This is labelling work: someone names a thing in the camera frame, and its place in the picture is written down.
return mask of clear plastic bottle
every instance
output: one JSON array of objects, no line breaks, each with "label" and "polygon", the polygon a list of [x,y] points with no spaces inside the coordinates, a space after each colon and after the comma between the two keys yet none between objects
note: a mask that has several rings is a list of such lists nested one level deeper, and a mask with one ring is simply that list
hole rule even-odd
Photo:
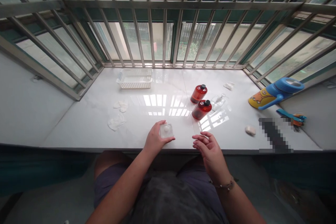
[{"label": "clear plastic bottle", "polygon": [[200,100],[203,99],[205,94],[207,93],[208,89],[204,84],[196,86],[190,100],[193,103],[198,103]]},{"label": "clear plastic bottle", "polygon": [[194,111],[191,113],[196,120],[201,120],[211,110],[212,105],[209,100],[200,100]]}]

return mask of white soap bar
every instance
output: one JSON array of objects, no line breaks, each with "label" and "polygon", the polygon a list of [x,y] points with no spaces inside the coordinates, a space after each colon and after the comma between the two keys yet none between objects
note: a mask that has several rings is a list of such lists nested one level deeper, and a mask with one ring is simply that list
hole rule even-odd
[{"label": "white soap bar", "polygon": [[256,129],[253,128],[252,126],[246,126],[245,131],[249,135],[255,135],[256,134]]},{"label": "white soap bar", "polygon": [[160,136],[161,138],[173,137],[173,126],[171,124],[162,124],[160,126]]}]

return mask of blue handle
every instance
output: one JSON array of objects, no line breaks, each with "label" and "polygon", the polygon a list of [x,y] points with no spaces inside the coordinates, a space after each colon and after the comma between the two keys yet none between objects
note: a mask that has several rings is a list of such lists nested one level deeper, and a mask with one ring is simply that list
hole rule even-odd
[{"label": "blue handle", "polygon": [[274,101],[271,101],[270,103],[267,103],[266,105],[259,107],[259,110],[264,110],[267,109],[268,107],[273,106],[274,104],[278,104],[279,102],[281,102],[284,99],[284,96],[282,94],[278,94],[276,96],[276,99]]}]

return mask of orange plastic bottle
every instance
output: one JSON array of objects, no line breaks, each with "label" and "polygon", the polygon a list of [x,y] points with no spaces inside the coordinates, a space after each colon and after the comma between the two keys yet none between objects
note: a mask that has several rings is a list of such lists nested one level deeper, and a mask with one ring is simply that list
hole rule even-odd
[{"label": "orange plastic bottle", "polygon": [[200,100],[194,111],[191,113],[196,120],[201,120],[209,111],[212,105],[209,100]]},{"label": "orange plastic bottle", "polygon": [[207,88],[205,87],[204,84],[196,86],[190,100],[193,103],[198,103],[202,98],[205,96],[207,93]]}]

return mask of person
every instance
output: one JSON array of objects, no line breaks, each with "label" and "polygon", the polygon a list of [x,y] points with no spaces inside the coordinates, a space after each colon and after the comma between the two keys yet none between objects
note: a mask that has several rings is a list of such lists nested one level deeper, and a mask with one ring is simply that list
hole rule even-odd
[{"label": "person", "polygon": [[174,176],[150,178],[148,169],[163,146],[160,125],[150,130],[142,151],[132,161],[122,152],[104,151],[94,171],[95,210],[86,224],[107,223],[266,223],[225,163],[209,132],[194,135],[201,158]]}]

